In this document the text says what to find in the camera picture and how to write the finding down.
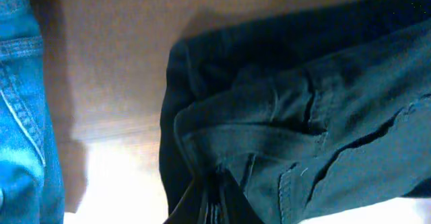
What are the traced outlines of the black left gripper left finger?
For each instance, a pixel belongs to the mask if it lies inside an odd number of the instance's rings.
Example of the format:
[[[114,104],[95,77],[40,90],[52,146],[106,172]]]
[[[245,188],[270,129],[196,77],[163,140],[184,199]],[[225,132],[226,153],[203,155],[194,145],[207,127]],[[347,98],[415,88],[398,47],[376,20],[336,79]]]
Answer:
[[[193,180],[174,211],[164,224],[205,224],[206,187],[202,181]]]

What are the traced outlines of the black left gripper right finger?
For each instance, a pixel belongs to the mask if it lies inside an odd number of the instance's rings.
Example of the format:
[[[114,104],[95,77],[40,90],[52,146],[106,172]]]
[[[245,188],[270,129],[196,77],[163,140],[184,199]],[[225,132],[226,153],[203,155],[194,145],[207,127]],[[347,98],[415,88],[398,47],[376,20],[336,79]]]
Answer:
[[[218,182],[222,206],[222,223],[263,224],[230,172],[220,172]]]

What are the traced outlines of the black trousers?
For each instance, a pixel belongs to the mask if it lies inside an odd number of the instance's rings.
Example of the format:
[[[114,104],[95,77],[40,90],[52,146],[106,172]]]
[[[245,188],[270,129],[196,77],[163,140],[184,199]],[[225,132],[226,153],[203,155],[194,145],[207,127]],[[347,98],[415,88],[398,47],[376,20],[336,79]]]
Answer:
[[[227,171],[263,223],[430,196],[430,0],[361,0],[177,42],[160,116],[169,215]]]

